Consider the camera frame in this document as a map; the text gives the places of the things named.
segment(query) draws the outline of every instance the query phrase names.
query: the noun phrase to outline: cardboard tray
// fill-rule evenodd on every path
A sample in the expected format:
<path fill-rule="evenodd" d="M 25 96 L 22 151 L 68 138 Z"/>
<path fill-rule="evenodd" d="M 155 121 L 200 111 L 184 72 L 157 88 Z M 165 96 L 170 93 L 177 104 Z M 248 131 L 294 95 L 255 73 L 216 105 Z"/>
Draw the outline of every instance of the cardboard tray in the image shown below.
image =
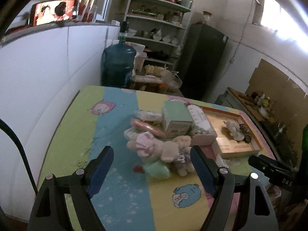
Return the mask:
<path fill-rule="evenodd" d="M 212 149 L 215 155 L 219 154 L 223 159 L 249 156 L 259 153 L 263 146 L 260 144 L 255 132 L 251 129 L 246 120 L 240 115 L 214 108 L 199 106 L 203 109 L 208 120 L 213 125 L 218 137 L 213 142 Z M 252 140 L 250 143 L 244 141 L 236 141 L 230 135 L 229 130 L 225 127 L 224 122 L 244 123 L 249 129 Z"/>

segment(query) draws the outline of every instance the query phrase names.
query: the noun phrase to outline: window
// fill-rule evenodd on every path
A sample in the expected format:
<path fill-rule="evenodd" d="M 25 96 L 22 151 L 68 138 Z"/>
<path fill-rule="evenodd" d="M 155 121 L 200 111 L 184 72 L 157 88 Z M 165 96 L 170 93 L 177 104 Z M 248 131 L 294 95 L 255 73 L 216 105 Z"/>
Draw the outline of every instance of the window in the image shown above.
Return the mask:
<path fill-rule="evenodd" d="M 308 51 L 308 36 L 298 27 L 292 17 L 275 0 L 259 0 L 253 23 L 275 30 L 279 37 L 292 39 Z"/>

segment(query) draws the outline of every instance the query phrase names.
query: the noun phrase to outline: screw head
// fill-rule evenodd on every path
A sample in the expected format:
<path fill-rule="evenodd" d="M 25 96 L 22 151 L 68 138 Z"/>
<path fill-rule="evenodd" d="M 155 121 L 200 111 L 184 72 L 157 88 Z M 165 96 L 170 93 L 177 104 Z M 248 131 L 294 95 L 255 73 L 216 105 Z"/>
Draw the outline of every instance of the screw head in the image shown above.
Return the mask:
<path fill-rule="evenodd" d="M 258 179 L 258 178 L 259 178 L 259 177 L 258 177 L 258 174 L 256 174 L 256 173 L 251 173 L 250 176 L 251 176 L 252 178 L 254 178 L 254 179 Z"/>
<path fill-rule="evenodd" d="M 83 175 L 84 174 L 84 170 L 82 168 L 77 169 L 76 174 Z"/>
<path fill-rule="evenodd" d="M 219 169 L 219 172 L 220 172 L 221 174 L 227 174 L 227 173 L 228 173 L 228 170 L 227 170 L 226 168 L 222 167 L 221 169 Z"/>
<path fill-rule="evenodd" d="M 53 178 L 53 176 L 54 176 L 53 174 L 48 174 L 48 175 L 46 175 L 46 179 L 47 179 L 47 180 L 50 180 L 50 179 Z"/>

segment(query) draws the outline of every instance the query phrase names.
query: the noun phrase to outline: stuffed toy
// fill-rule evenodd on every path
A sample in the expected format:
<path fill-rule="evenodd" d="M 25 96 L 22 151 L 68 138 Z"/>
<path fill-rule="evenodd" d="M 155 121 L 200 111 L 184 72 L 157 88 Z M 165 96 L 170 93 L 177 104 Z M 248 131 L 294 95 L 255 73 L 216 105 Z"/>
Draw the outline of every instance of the stuffed toy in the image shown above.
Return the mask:
<path fill-rule="evenodd" d="M 175 169 L 177 170 L 179 176 L 186 176 L 187 173 L 195 172 L 195 168 L 190 160 L 190 136 L 178 136 L 172 140 L 178 144 L 179 153 L 177 159 L 173 162 Z"/>
<path fill-rule="evenodd" d="M 130 140 L 127 148 L 141 158 L 146 173 L 160 179 L 170 177 L 166 164 L 173 162 L 180 155 L 177 143 L 158 140 L 150 132 L 139 134 L 136 141 Z"/>

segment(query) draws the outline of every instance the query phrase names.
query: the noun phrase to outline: refrigerator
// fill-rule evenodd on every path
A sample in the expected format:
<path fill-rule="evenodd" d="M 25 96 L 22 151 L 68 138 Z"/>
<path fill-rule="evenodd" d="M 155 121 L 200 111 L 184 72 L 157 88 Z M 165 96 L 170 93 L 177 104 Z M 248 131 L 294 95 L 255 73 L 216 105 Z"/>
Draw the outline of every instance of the refrigerator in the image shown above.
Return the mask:
<path fill-rule="evenodd" d="M 177 66 L 186 98 L 201 100 L 218 69 L 228 37 L 206 24 L 190 26 Z"/>

